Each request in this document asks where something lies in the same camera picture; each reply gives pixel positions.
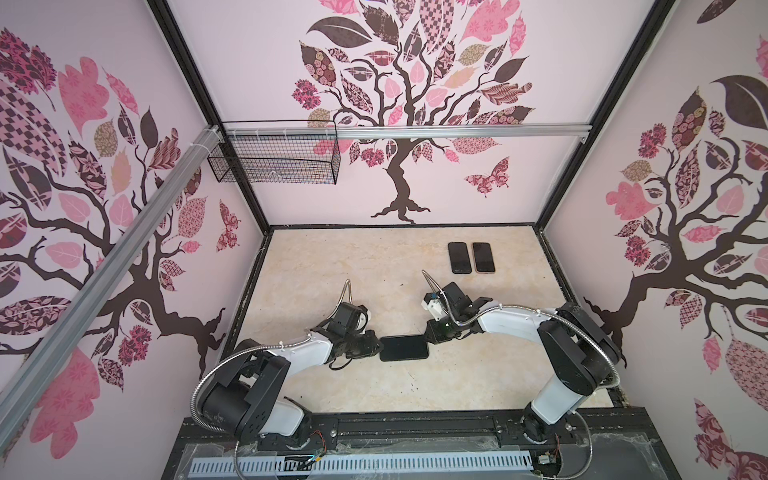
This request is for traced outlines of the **black phone case horizontal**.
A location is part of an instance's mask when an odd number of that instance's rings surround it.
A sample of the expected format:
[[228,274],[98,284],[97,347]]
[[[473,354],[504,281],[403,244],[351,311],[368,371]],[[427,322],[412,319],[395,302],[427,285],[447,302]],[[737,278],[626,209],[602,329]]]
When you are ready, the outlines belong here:
[[383,337],[382,351],[384,356],[397,357],[429,357],[429,346],[423,335],[404,335]]

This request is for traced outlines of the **black phone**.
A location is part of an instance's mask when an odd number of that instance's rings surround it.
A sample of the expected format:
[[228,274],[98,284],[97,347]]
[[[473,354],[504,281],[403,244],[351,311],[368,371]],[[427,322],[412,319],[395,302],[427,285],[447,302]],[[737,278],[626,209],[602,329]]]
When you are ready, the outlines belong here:
[[449,242],[448,254],[453,274],[468,275],[473,272],[468,246],[465,242]]

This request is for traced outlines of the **purple smartphone black screen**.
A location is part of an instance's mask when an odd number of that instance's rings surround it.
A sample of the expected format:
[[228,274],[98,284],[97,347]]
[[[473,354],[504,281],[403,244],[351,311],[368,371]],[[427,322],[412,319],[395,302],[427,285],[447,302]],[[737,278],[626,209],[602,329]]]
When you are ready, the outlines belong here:
[[473,249],[473,256],[474,256],[474,263],[475,263],[475,270],[478,273],[486,273],[483,269],[484,267],[484,253],[485,253],[485,244],[487,242],[475,242],[472,244]]

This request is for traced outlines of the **black phone case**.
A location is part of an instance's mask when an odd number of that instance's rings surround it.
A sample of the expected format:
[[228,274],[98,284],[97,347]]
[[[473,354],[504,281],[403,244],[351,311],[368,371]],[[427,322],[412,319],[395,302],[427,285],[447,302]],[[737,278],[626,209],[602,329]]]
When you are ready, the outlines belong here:
[[384,356],[384,355],[380,355],[379,356],[379,359],[382,362],[385,362],[385,363],[423,361],[423,360],[427,360],[428,358],[429,358],[428,356],[427,357],[423,357],[423,356],[422,357],[413,357],[413,356],[406,356],[406,357],[392,356],[392,357],[390,357],[390,356]]

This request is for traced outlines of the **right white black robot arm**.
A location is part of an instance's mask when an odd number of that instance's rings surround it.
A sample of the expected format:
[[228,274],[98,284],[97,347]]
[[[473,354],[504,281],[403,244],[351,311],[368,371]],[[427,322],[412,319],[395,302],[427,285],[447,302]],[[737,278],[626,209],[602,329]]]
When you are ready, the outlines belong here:
[[503,304],[489,297],[470,299],[454,282],[425,294],[429,344],[458,340],[468,334],[503,334],[541,345],[553,376],[526,405],[520,420],[523,435],[534,444],[554,438],[555,427],[599,389],[620,384],[620,348],[575,303],[542,310]]

